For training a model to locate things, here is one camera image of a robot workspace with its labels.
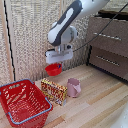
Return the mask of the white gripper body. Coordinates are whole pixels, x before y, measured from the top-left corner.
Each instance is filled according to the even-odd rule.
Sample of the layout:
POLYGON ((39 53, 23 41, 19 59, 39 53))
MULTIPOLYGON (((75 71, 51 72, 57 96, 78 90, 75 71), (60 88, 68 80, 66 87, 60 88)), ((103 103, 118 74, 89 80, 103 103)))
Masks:
POLYGON ((55 50, 49 50, 45 53, 46 56, 46 62, 48 64, 53 64, 57 62, 62 62, 68 59, 71 59, 73 57, 73 51, 71 49, 57 52, 55 50))

